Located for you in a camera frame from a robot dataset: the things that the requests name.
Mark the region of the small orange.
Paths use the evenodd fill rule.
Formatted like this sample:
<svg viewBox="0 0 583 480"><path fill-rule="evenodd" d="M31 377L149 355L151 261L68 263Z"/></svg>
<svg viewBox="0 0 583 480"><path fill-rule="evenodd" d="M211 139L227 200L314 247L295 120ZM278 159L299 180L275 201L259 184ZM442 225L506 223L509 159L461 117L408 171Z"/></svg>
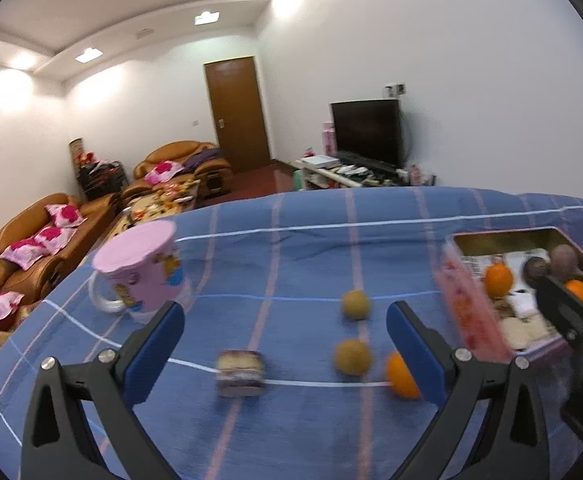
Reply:
<svg viewBox="0 0 583 480"><path fill-rule="evenodd" d="M583 281L570 280L565 283L565 287L583 303Z"/></svg>

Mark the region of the large orange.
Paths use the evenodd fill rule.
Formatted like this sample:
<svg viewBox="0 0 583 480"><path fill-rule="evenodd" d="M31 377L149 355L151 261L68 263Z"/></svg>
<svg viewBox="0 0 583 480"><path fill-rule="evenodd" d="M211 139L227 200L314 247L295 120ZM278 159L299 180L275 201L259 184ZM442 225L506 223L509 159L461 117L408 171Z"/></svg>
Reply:
<svg viewBox="0 0 583 480"><path fill-rule="evenodd" d="M514 275L511 269L503 263L491 264L483 275L485 292L491 298L502 298L508 295L514 284Z"/></svg>

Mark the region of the purple passion fruit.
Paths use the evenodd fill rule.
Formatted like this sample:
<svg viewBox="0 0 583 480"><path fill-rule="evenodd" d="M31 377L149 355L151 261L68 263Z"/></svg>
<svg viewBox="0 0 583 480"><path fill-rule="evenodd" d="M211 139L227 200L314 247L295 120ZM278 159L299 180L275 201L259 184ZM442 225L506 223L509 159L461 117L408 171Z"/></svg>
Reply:
<svg viewBox="0 0 583 480"><path fill-rule="evenodd" d="M551 266L541 257L533 256L523 264L523 281L532 289L537 289L541 279L551 273Z"/></svg>

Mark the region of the cut sugarcane piece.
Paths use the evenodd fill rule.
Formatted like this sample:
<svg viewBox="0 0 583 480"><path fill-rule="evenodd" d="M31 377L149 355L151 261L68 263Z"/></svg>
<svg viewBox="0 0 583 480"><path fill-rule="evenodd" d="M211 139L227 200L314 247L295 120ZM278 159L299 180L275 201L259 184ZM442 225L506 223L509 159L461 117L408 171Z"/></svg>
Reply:
<svg viewBox="0 0 583 480"><path fill-rule="evenodd" d="M530 346L529 332L520 318L501 318L499 330L509 349L523 351Z"/></svg>

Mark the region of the printed paper liner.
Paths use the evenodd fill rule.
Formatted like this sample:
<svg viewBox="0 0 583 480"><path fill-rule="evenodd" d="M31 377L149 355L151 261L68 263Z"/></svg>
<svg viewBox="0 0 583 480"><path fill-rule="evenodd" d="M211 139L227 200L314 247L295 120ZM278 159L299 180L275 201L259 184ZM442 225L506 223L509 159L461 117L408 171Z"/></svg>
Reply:
<svg viewBox="0 0 583 480"><path fill-rule="evenodd" d="M549 337L555 334L553 326L543 318L537 307L535 289L530 288L523 281L523 274L521 274L523 264L528 258L538 256L549 263L550 253L551 250L538 248L526 250L525 252L465 256L463 258L463 263L467 264L471 274L473 274L474 278L477 278L484 292L483 275L485 275L485 270L487 270L488 266L493 263L503 262L511 269L514 275L514 284L508 295L502 298L491 298L488 295L487 297L491 301L491 310L497 315L497 328L499 328L501 318L520 318L526 324L530 336L530 346L523 351L549 340ZM573 280L583 281L583 272L581 276L577 276Z"/></svg>

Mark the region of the pink metal tin box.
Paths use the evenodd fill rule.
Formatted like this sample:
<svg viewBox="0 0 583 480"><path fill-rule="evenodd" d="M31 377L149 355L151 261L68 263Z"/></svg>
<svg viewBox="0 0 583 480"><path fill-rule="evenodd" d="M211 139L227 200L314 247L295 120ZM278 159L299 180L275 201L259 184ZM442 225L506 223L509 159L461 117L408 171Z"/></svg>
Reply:
<svg viewBox="0 0 583 480"><path fill-rule="evenodd" d="M447 238L435 277L464 346L479 359L507 362L523 356L542 362L566 347L523 278L527 261L549 261L561 245L572 247L583 269L582 249L553 226Z"/></svg>

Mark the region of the pink cartoon mug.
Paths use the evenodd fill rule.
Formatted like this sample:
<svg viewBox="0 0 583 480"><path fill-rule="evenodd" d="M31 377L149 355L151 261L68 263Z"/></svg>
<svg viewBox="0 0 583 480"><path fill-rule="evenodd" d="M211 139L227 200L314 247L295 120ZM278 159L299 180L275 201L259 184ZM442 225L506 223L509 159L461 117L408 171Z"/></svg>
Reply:
<svg viewBox="0 0 583 480"><path fill-rule="evenodd" d="M95 254L88 294L94 307L148 323L168 301L192 292L176 244L176 224L154 220L108 240Z"/></svg>

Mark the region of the brown leather sofa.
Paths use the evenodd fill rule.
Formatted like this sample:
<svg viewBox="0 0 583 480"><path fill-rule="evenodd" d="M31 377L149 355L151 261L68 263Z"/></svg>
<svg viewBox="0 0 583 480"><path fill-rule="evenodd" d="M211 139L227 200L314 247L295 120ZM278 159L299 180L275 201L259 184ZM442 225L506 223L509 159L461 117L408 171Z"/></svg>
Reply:
<svg viewBox="0 0 583 480"><path fill-rule="evenodd" d="M0 230L0 294L47 296L108 229L119 202L116 193L86 203L55 193L22 210Z"/></svg>

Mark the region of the green-brown longan fruit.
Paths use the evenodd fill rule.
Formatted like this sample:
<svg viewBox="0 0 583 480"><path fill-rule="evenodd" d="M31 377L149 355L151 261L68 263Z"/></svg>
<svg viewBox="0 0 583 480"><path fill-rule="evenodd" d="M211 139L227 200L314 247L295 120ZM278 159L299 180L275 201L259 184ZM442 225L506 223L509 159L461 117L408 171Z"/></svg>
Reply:
<svg viewBox="0 0 583 480"><path fill-rule="evenodd" d="M362 321L369 317L372 311L372 300L362 289L353 289L341 297L341 313L351 321Z"/></svg>

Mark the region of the blue plaid tablecloth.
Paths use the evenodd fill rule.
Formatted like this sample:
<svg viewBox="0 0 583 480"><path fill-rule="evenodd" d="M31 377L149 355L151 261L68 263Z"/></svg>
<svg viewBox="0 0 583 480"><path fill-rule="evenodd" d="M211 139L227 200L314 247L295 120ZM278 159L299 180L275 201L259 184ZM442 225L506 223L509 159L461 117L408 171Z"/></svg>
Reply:
<svg viewBox="0 0 583 480"><path fill-rule="evenodd" d="M469 188L293 192L169 220L192 292L180 304L183 335L133 412L175 479L394 479L437 408L423 397L400 398L386 380L387 357L398 351L387 332L389 306L406 302L452 348L467 348L435 277L450 235L553 226L583 251L583 200ZM38 372L90 363L150 322L94 307L88 280L95 254L0 350L1 479L23 479L22 439ZM372 300L366 320L341 313L341 297L353 289ZM334 367L337 344L347 339L372 351L363 376ZM225 350L261 354L259 396L218 395L216 361ZM561 419L571 389L569 345L547 361L485 362L517 358L530 365L541 396L549 474L555 460L568 460L569 477L583 479L583 442ZM83 408L108 469L131 479L94 404ZM482 414L477 408L443 477L457 479Z"/></svg>

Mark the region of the black rack with items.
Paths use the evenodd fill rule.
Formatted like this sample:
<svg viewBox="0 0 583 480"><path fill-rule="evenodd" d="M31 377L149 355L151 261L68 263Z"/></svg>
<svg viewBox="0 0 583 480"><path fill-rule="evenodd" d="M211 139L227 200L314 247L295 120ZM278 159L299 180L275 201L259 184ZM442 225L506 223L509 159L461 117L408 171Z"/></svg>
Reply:
<svg viewBox="0 0 583 480"><path fill-rule="evenodd" d="M78 187L88 202L112 193L121 193L128 186L128 177L121 162L98 158L84 148L81 138L69 143Z"/></svg>

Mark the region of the black television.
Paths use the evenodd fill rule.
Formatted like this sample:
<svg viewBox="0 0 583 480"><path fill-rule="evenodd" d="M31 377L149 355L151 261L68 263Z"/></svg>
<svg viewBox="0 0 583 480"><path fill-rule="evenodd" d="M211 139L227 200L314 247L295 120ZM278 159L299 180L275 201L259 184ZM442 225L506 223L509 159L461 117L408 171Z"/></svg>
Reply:
<svg viewBox="0 0 583 480"><path fill-rule="evenodd" d="M404 162L400 102L397 99L331 103L339 155L375 160L393 168Z"/></svg>

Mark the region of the cluttered coffee table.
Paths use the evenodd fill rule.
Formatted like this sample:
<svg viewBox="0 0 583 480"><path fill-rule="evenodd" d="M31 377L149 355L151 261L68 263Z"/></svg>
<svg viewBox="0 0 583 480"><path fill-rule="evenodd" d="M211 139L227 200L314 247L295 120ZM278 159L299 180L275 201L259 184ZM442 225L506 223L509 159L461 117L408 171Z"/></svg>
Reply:
<svg viewBox="0 0 583 480"><path fill-rule="evenodd" d="M156 192L133 198L102 240L107 242L138 224L193 210L196 207L199 187L199 180L170 183Z"/></svg>

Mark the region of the pink floral cushion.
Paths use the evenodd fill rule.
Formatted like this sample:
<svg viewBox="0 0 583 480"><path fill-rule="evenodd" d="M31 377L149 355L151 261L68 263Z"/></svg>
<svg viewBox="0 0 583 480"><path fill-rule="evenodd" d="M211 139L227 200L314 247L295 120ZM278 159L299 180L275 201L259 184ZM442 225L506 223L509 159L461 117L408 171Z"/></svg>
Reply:
<svg viewBox="0 0 583 480"><path fill-rule="evenodd" d="M183 170L184 166L180 162L164 160L163 162L158 162L157 165L146 174L144 180L151 186L156 186L158 184L169 182Z"/></svg>

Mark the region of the white tv stand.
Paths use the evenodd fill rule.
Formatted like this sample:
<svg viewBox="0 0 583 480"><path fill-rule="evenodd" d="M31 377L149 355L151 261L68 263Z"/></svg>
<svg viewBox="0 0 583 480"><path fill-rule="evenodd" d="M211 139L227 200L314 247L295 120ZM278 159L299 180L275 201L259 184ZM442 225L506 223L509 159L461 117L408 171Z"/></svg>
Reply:
<svg viewBox="0 0 583 480"><path fill-rule="evenodd" d="M383 165L348 165L326 155L303 157L290 165L295 168L293 185L297 191L330 188L394 188L395 186L435 186L437 176L416 165L395 169Z"/></svg>

